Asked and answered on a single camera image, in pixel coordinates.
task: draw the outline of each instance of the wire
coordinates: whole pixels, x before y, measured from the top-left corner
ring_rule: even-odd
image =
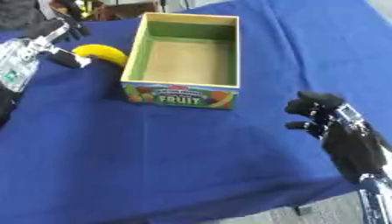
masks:
[[[188,3],[188,0],[184,0],[184,2],[185,2],[185,7],[186,7],[186,9],[189,10],[189,3]]]
[[[162,7],[162,12],[166,12],[166,0],[159,1]]]

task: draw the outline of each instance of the blue tablecloth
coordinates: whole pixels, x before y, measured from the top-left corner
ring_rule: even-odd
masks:
[[[392,29],[359,0],[241,0],[232,111],[124,101],[121,69],[43,63],[0,133],[0,223],[194,223],[352,191],[319,143],[288,131],[298,90],[344,95],[392,139]],[[90,23],[80,42],[129,52],[138,19]],[[6,40],[12,33],[3,33]]]

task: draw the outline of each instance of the silver robotic hand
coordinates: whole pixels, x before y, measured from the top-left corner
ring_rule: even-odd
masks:
[[[0,127],[10,118],[26,85],[39,69],[41,56],[49,54],[67,67],[85,67],[91,59],[82,58],[54,44],[62,39],[88,35],[88,30],[71,17],[56,17],[32,27],[23,36],[0,44]]]
[[[285,110],[310,118],[286,127],[319,139],[341,174],[360,187],[366,223],[392,223],[392,153],[385,139],[335,94],[298,92]]]

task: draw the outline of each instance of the yellow banana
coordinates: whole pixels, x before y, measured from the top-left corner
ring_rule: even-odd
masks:
[[[125,67],[128,57],[120,50],[108,45],[80,45],[73,49],[73,52],[81,57],[94,55],[100,60],[107,60]]]

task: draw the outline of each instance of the cardboard box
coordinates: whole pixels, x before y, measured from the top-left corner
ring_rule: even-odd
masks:
[[[239,61],[238,17],[146,13],[122,84],[131,102],[231,109]]]

